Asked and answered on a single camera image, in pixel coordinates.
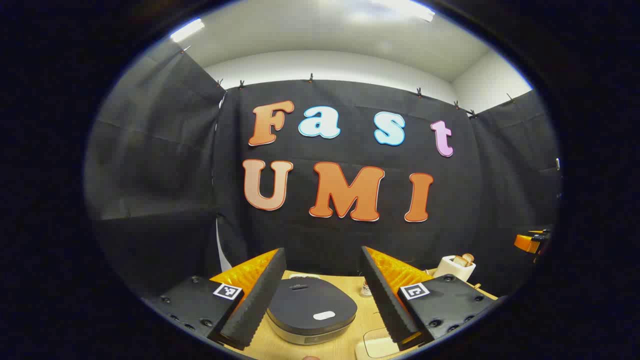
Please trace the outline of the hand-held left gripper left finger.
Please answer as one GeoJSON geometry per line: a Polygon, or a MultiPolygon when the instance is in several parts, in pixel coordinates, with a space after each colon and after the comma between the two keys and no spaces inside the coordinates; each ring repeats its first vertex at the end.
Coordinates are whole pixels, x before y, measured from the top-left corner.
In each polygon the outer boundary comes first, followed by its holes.
{"type": "Polygon", "coordinates": [[[192,275],[142,301],[188,333],[239,351],[248,347],[286,270],[276,248],[210,278],[192,275]]]}

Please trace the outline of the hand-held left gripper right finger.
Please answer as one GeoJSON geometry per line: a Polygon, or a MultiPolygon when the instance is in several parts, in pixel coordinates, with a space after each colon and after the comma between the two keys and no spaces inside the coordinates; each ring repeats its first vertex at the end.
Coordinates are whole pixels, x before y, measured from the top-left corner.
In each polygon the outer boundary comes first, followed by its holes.
{"type": "Polygon", "coordinates": [[[505,301],[456,275],[430,276],[368,246],[359,266],[391,340],[402,351],[464,330],[505,301]]]}

